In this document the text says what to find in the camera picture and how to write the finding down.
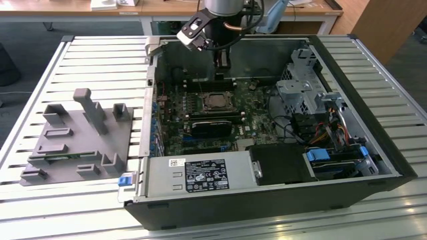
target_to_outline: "power supply label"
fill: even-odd
[[[229,189],[225,160],[185,162],[185,190],[188,193]]]

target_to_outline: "blue latch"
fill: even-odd
[[[117,184],[119,187],[132,186],[132,176],[121,176]]]
[[[368,149],[367,149],[365,146],[361,146],[361,147],[360,147],[360,152],[361,152],[361,154],[363,154],[363,157],[367,157],[367,156],[369,155],[369,152],[368,152]]]
[[[309,162],[331,159],[328,151],[324,148],[311,149],[305,155]]]

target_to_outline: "white box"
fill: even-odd
[[[139,3],[139,0],[117,0],[117,4],[120,6],[132,6],[135,7],[135,5]]]
[[[90,10],[101,11],[117,9],[117,3],[115,0],[90,0]]]

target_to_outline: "green circuit board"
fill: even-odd
[[[236,80],[235,91],[228,92],[231,95],[232,106],[244,111],[243,124],[233,124],[231,135],[223,138],[193,139],[185,133],[185,100],[196,99],[192,113],[203,111],[203,103],[199,98],[204,93],[184,93],[177,88],[168,93],[171,99],[171,108],[164,111],[163,127],[167,128],[167,137],[164,138],[164,153],[167,156],[183,155],[185,151],[220,149],[220,152],[237,151],[236,141],[240,139],[252,139],[253,144],[276,143],[277,133],[272,125],[265,110],[267,94],[271,86],[263,86],[249,89],[251,81]]]

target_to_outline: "desk leg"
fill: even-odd
[[[319,35],[327,35],[331,33],[336,18],[337,18],[337,16],[335,16],[335,15],[331,15],[325,18],[325,20],[323,21],[321,26],[319,28],[319,32],[317,32]]]
[[[152,29],[152,21],[153,17],[152,16],[141,16],[139,18],[140,25],[141,25],[141,31],[145,36],[152,36],[153,35],[153,29]]]
[[[44,28],[46,31],[53,31],[53,22],[42,22]]]

